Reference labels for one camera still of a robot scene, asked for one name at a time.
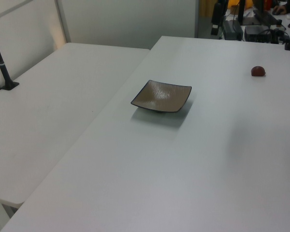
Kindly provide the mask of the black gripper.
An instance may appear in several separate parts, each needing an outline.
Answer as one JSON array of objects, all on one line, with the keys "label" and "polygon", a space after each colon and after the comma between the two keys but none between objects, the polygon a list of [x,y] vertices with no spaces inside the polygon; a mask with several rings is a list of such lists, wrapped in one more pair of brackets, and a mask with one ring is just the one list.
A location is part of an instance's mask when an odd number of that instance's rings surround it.
[{"label": "black gripper", "polygon": [[222,13],[223,13],[223,3],[218,1],[215,3],[213,8],[211,35],[218,35]]}]

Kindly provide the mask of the bystander hand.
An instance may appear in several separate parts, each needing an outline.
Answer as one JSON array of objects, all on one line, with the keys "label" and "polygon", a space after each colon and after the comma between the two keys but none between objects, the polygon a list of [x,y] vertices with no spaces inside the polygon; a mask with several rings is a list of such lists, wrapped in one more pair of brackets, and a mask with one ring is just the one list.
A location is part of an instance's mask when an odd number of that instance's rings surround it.
[{"label": "bystander hand", "polygon": [[273,15],[285,15],[287,13],[287,8],[285,5],[277,5],[273,8],[272,14]]}]

